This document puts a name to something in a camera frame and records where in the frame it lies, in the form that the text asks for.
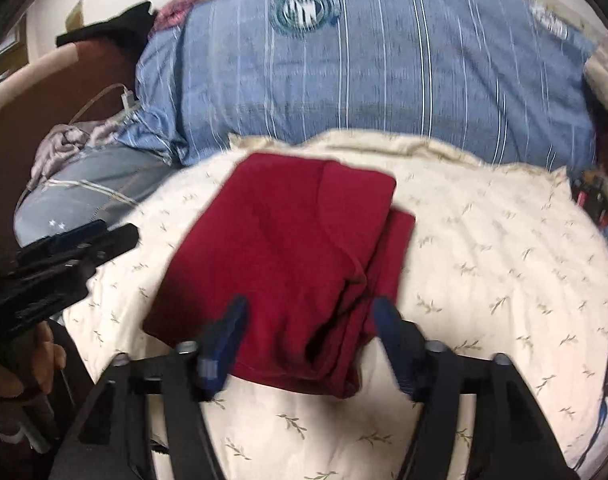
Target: cream bedsheet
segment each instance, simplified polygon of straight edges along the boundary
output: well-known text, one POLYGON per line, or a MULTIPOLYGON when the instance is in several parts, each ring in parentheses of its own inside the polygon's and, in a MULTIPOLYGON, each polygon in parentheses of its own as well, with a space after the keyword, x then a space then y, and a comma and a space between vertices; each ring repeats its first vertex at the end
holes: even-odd
MULTIPOLYGON (((300 147, 232 139, 230 152, 181 171, 129 215, 141 243, 98 270, 89 297, 64 313, 96 380, 116 352, 165 351, 140 324, 173 251, 236 162, 252 150, 330 157, 394 174, 394 203, 417 216, 398 308, 427 338, 455 351, 513 357, 569 464, 593 433, 608 353, 608 249, 570 199, 564 171, 491 168, 434 140, 330 131, 300 147)), ((394 478, 421 406, 396 386, 378 340, 348 400, 306 396, 230 378, 203 406, 228 479, 394 478)), ((474 409, 462 397, 449 478, 465 470, 474 409)), ((159 410, 153 432, 164 439, 159 410)), ((166 458, 157 457, 161 478, 166 458)))

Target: human hand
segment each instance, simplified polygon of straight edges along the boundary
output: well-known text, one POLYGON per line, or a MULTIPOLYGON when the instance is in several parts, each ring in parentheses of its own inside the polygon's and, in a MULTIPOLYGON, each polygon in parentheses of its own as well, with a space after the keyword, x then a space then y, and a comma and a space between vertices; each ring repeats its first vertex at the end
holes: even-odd
MULTIPOLYGON (((53 332, 46 321, 35 327, 34 336, 32 373, 42 392, 49 394, 53 389, 55 370, 63 370, 66 367, 66 351, 54 343, 53 332)), ((24 389, 24 384, 17 375, 0 364, 0 397, 18 397, 24 389)))

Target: embroidered emblem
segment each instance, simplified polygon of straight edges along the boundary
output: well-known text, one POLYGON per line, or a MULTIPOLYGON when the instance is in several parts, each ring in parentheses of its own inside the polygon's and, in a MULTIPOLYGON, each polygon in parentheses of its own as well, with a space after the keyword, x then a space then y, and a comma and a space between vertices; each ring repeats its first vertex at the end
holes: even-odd
POLYGON ((530 13, 540 22, 542 27, 546 28, 551 34, 557 36, 560 40, 568 38, 568 27, 546 6, 540 2, 533 2, 529 7, 530 13))
POLYGON ((278 34, 303 39, 326 23, 337 23, 340 14, 340 0, 275 0, 269 19, 278 34))

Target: pink cloth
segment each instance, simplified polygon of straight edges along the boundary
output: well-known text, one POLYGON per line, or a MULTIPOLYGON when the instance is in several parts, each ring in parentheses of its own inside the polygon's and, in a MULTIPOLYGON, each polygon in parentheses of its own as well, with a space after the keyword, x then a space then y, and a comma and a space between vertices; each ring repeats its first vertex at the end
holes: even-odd
POLYGON ((200 0, 171 0, 162 7, 155 18, 150 36, 160 30, 181 25, 186 19, 189 10, 200 0))

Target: folded shirt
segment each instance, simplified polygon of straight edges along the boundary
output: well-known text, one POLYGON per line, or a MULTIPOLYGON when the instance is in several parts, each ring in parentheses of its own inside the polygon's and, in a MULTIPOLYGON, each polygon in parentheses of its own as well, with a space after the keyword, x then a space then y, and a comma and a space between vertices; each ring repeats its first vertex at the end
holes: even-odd
POLYGON ((173 346, 242 294, 249 321, 233 375, 355 394, 372 300, 395 301, 415 224, 391 208, 394 190, 391 176, 333 160, 250 155, 171 260, 144 330, 173 346))

